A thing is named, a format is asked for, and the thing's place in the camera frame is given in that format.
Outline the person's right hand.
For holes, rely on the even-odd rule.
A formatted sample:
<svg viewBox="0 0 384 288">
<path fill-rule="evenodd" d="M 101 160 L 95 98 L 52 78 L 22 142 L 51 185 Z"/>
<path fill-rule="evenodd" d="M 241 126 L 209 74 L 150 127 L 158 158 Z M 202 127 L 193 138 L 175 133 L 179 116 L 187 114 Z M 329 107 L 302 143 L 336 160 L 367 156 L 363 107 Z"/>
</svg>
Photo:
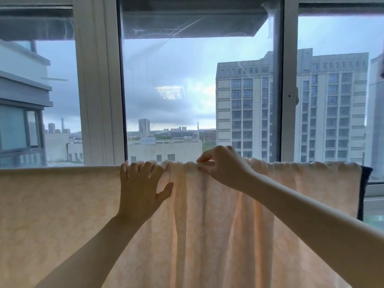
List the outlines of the person's right hand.
<svg viewBox="0 0 384 288">
<path fill-rule="evenodd" d="M 219 183 L 240 192 L 248 192 L 256 172 L 231 146 L 218 145 L 206 150 L 197 159 L 197 164 L 215 164 Z"/>
</svg>

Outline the person's left hand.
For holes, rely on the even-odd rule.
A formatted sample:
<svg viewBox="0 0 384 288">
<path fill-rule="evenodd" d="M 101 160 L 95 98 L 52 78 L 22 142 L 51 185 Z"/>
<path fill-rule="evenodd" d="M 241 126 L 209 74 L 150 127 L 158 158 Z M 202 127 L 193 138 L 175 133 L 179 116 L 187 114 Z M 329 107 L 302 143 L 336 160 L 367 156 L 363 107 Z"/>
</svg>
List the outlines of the person's left hand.
<svg viewBox="0 0 384 288">
<path fill-rule="evenodd" d="M 118 217 L 123 218 L 130 226 L 140 227 L 161 205 L 156 203 L 157 188 L 161 177 L 167 170 L 167 164 L 156 164 L 150 179 L 139 180 L 139 166 L 143 162 L 129 164 L 129 178 L 121 180 L 121 196 Z"/>
</svg>

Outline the pale peach patterned cloth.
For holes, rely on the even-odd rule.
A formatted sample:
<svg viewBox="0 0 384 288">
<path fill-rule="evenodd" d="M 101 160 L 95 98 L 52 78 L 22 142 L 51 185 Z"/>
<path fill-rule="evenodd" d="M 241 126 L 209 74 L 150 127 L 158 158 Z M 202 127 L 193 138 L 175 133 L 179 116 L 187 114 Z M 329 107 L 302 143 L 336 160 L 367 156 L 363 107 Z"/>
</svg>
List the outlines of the pale peach patterned cloth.
<svg viewBox="0 0 384 288">
<path fill-rule="evenodd" d="M 351 288 L 267 208 L 170 163 L 103 288 Z M 0 288 L 35 286 L 119 207 L 118 166 L 0 170 Z"/>
</svg>

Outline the person's right forearm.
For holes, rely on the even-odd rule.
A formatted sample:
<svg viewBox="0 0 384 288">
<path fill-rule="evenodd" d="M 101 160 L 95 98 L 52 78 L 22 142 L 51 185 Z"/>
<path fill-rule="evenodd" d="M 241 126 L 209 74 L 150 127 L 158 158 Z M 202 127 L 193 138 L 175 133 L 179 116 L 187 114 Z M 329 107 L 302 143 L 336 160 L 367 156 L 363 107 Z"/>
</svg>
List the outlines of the person's right forearm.
<svg viewBox="0 0 384 288">
<path fill-rule="evenodd" d="M 353 288 L 384 288 L 384 233 L 272 179 L 246 173 L 236 190 L 268 208 Z"/>
</svg>

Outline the person's left forearm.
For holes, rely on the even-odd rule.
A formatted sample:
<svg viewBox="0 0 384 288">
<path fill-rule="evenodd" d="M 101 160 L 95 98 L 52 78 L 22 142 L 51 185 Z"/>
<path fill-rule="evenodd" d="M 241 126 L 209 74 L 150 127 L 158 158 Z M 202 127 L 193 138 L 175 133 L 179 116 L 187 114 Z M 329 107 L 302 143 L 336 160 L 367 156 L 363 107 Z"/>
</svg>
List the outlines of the person's left forearm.
<svg viewBox="0 0 384 288">
<path fill-rule="evenodd" d="M 91 240 L 34 288 L 101 288 L 147 218 L 113 217 Z"/>
</svg>

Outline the low white building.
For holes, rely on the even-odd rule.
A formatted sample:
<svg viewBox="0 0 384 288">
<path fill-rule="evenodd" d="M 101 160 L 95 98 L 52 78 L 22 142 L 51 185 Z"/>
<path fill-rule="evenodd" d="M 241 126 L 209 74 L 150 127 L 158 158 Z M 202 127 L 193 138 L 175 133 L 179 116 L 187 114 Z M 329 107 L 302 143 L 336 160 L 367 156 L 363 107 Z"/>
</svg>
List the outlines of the low white building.
<svg viewBox="0 0 384 288">
<path fill-rule="evenodd" d="M 137 161 L 195 162 L 203 153 L 203 143 L 199 139 L 183 137 L 178 139 L 156 139 L 143 137 L 127 141 L 127 160 Z"/>
</svg>

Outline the tall beige apartment building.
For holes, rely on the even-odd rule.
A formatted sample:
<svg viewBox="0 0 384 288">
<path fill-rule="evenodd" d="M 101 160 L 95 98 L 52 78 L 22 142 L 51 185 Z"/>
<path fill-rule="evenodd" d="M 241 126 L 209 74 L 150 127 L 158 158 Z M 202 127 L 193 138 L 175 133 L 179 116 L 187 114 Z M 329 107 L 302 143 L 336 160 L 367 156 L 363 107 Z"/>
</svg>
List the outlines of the tall beige apartment building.
<svg viewBox="0 0 384 288">
<path fill-rule="evenodd" d="M 273 58 L 217 65 L 216 141 L 244 158 L 276 159 Z M 368 64 L 369 53 L 298 49 L 294 162 L 364 164 Z"/>
</svg>

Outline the dark-edged sliding window sash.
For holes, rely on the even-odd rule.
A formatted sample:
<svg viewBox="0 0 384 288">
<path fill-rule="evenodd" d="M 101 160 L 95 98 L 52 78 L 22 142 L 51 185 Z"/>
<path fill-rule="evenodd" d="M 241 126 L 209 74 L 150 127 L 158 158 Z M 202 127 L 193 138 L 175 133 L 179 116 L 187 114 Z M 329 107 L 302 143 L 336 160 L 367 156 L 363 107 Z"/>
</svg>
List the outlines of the dark-edged sliding window sash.
<svg viewBox="0 0 384 288">
<path fill-rule="evenodd" d="M 268 19 L 253 37 L 124 39 L 118 0 L 126 140 L 192 137 L 202 141 L 203 152 L 217 146 L 218 63 L 255 61 L 272 51 L 275 161 L 280 161 L 281 111 L 276 103 L 281 101 L 283 0 L 267 2 Z"/>
</svg>

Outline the grey neighbouring building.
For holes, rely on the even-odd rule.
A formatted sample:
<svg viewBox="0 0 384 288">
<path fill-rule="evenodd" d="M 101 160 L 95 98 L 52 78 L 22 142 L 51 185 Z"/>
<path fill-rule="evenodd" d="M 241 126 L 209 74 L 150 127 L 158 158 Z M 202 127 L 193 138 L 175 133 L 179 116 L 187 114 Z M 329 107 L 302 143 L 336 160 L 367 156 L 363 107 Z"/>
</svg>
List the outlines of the grey neighbouring building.
<svg viewBox="0 0 384 288">
<path fill-rule="evenodd" d="M 43 111 L 53 107 L 51 62 L 35 45 L 0 39 L 0 169 L 47 166 Z"/>
</svg>

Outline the grey concrete overhang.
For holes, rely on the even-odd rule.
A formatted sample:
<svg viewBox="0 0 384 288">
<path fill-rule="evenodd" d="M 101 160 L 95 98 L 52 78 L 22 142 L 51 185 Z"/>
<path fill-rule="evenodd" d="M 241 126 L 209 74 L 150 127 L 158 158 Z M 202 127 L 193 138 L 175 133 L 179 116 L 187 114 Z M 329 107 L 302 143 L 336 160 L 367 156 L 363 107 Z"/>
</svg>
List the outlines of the grey concrete overhang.
<svg viewBox="0 0 384 288">
<path fill-rule="evenodd" d="M 253 37 L 267 0 L 119 0 L 124 39 Z"/>
</svg>

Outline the dark blue cloth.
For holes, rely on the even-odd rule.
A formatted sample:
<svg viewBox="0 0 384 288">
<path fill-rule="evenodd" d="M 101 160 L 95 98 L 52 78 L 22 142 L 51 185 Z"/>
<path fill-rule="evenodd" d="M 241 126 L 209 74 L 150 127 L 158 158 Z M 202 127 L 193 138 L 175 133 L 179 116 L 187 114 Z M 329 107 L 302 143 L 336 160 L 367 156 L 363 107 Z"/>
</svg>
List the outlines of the dark blue cloth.
<svg viewBox="0 0 384 288">
<path fill-rule="evenodd" d="M 366 195 L 366 187 L 369 182 L 372 171 L 373 169 L 371 167 L 361 165 L 361 179 L 359 185 L 357 219 L 362 222 L 364 221 L 364 198 Z"/>
</svg>

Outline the white window frame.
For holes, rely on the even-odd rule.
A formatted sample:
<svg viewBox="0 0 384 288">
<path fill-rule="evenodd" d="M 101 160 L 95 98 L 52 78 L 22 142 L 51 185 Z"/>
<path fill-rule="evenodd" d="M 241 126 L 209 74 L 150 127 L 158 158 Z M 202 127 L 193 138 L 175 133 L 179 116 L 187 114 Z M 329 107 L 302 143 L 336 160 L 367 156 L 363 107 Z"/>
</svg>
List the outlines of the white window frame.
<svg viewBox="0 0 384 288">
<path fill-rule="evenodd" d="M 283 0 L 281 9 L 280 161 L 294 161 L 298 49 L 312 48 L 315 56 L 369 53 L 366 96 L 374 98 L 377 89 L 376 107 L 384 110 L 384 89 L 372 84 L 377 62 L 371 59 L 381 57 L 384 0 L 300 1 Z M 36 52 L 51 62 L 44 168 L 119 165 L 127 159 L 118 0 L 0 0 L 0 39 L 35 41 Z M 368 137 L 363 165 L 377 168 L 371 144 Z"/>
</svg>

